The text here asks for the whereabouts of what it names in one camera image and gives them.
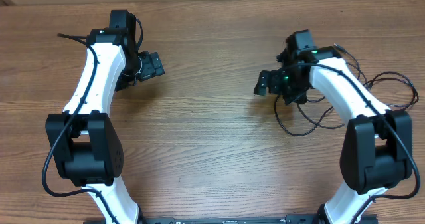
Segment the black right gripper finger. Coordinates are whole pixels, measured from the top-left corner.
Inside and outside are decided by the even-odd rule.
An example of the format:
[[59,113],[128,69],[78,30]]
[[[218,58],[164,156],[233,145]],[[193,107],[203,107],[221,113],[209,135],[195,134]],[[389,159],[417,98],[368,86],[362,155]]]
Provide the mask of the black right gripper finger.
[[266,95],[266,89],[268,88],[268,84],[269,84],[269,77],[270,77],[270,71],[262,70],[260,72],[256,86],[254,87],[255,95],[260,95],[260,96]]
[[301,94],[284,96],[283,99],[284,99],[285,105],[289,105],[291,103],[305,104],[307,102],[307,95],[304,92],[304,93],[301,93]]

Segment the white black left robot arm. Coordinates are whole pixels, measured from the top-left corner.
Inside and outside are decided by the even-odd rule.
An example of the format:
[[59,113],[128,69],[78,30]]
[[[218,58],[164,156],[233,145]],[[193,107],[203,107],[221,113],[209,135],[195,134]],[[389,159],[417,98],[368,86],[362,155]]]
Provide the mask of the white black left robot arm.
[[86,65],[69,103],[49,114],[50,151],[42,186],[53,197],[87,193],[104,223],[145,223],[122,179],[124,151],[110,120],[114,93],[165,73],[159,55],[139,52],[131,28],[93,29],[73,37],[87,48]]

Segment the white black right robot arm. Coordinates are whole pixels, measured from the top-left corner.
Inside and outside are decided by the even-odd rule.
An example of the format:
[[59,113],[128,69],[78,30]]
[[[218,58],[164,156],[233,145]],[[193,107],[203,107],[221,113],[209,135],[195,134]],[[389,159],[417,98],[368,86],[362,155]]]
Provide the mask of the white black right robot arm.
[[281,96],[286,104],[305,103],[314,88],[331,103],[346,127],[339,160],[343,183],[337,193],[321,205],[314,223],[362,223],[361,215],[376,199],[402,180],[415,177],[420,189],[418,166],[412,157],[412,120],[404,110],[391,110],[375,98],[347,67],[335,47],[307,47],[278,56],[278,70],[263,70],[254,88]]

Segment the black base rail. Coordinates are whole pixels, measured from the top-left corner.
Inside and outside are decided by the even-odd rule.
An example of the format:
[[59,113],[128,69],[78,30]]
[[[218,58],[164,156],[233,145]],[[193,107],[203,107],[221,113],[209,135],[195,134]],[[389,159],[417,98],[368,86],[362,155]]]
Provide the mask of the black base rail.
[[249,217],[233,219],[174,219],[148,218],[147,224],[313,224],[318,223],[317,214],[291,214],[285,217]]

